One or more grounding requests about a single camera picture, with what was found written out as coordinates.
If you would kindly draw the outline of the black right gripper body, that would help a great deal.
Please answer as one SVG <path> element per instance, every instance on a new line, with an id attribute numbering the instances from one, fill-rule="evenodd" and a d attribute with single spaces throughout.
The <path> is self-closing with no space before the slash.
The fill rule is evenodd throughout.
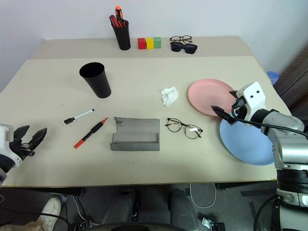
<path id="1" fill-rule="evenodd" d="M 239 97 L 231 108 L 231 113 L 234 118 L 239 118 L 241 120 L 245 120 L 247 115 L 247 108 L 246 108 L 246 100 L 244 96 Z"/>

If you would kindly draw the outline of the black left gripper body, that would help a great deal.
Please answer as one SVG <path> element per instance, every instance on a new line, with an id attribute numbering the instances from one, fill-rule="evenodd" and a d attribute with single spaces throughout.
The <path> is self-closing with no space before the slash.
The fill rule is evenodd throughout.
<path id="1" fill-rule="evenodd" d="M 21 160 L 35 154 L 35 151 L 32 150 L 31 146 L 28 143 L 22 143 L 21 139 L 15 139 L 10 142 L 10 149 L 17 154 Z"/>

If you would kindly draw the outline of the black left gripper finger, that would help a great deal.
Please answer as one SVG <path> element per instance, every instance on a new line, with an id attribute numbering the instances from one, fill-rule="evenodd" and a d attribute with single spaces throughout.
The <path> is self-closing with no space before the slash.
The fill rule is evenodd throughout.
<path id="1" fill-rule="evenodd" d="M 21 140 L 27 133 L 29 127 L 30 127 L 29 125 L 25 125 L 25 126 L 21 126 L 17 128 L 13 133 L 14 140 L 17 140 L 17 139 Z"/>
<path id="2" fill-rule="evenodd" d="M 47 133 L 47 128 L 43 128 L 39 131 L 37 131 L 32 139 L 27 143 L 29 147 L 38 147 L 40 143 L 44 140 Z"/>

